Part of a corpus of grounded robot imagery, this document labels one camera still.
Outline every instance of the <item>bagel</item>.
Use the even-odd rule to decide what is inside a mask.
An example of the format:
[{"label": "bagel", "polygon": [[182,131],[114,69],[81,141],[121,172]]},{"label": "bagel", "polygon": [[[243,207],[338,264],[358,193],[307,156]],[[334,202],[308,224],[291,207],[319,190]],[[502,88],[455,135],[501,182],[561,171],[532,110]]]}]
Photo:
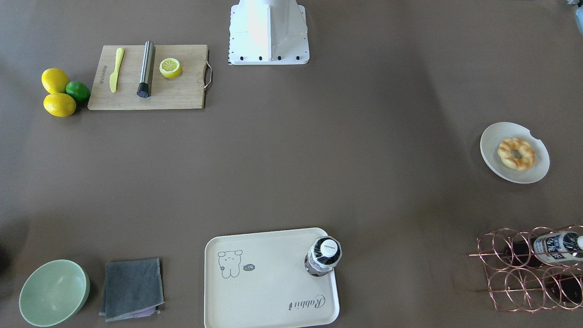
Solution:
[{"label": "bagel", "polygon": [[[514,156],[512,151],[517,151],[520,158]],[[498,156],[504,165],[517,171],[528,170],[536,162],[535,151],[532,150],[531,145],[517,137],[502,140],[498,148]]]}]

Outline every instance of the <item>wine rack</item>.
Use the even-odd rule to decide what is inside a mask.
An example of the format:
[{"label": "wine rack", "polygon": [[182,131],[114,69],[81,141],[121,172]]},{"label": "wine rack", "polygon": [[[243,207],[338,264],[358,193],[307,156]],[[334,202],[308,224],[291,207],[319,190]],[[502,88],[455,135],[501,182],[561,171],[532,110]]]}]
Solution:
[{"label": "wine rack", "polygon": [[583,235],[583,226],[560,229],[539,226],[528,231],[502,228],[477,239],[488,283],[487,292],[499,311],[536,312],[583,308],[583,263],[557,265],[540,261],[532,250],[538,236],[558,231]]}]

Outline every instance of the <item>green bowl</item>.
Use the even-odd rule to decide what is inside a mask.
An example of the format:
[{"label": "green bowl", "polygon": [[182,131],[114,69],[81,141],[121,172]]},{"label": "green bowl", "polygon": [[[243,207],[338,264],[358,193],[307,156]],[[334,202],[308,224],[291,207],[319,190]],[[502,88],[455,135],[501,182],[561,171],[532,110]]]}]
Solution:
[{"label": "green bowl", "polygon": [[88,295],[85,270],[73,261],[54,260],[36,269],[22,286],[20,314],[34,326],[53,326],[77,313]]}]

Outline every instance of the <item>citrus fruit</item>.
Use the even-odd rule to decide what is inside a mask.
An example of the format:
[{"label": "citrus fruit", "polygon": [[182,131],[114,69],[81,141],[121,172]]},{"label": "citrus fruit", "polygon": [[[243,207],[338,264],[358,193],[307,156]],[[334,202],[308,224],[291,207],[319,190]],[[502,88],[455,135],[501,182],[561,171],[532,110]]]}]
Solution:
[{"label": "citrus fruit", "polygon": [[160,73],[165,78],[175,78],[180,75],[180,72],[182,72],[180,62],[174,58],[166,58],[160,63]]},{"label": "citrus fruit", "polygon": [[58,117],[70,116],[77,108],[73,97],[66,93],[51,93],[44,98],[43,105],[47,112]]},{"label": "citrus fruit", "polygon": [[79,81],[71,81],[67,83],[65,91],[67,92],[67,95],[70,95],[80,103],[87,101],[89,96],[91,96],[89,88]]},{"label": "citrus fruit", "polygon": [[65,72],[58,68],[49,68],[41,76],[43,87],[49,93],[64,93],[69,77]]}]

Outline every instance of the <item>white tray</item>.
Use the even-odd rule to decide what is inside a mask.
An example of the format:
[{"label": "white tray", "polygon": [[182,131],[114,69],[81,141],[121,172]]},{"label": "white tray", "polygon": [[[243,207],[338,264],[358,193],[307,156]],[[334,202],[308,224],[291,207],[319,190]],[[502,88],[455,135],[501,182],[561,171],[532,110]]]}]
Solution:
[{"label": "white tray", "polygon": [[[535,151],[536,162],[526,171],[512,170],[502,163],[498,156],[498,147],[506,138],[518,137],[528,142]],[[480,139],[480,152],[486,165],[497,175],[514,183],[534,183],[544,178],[550,167],[549,153],[539,139],[531,135],[530,130],[510,122],[490,125]]]},{"label": "white tray", "polygon": [[334,271],[313,277],[304,267],[312,243],[326,235],[306,228],[211,239],[205,248],[205,327],[297,328],[336,320]]}]

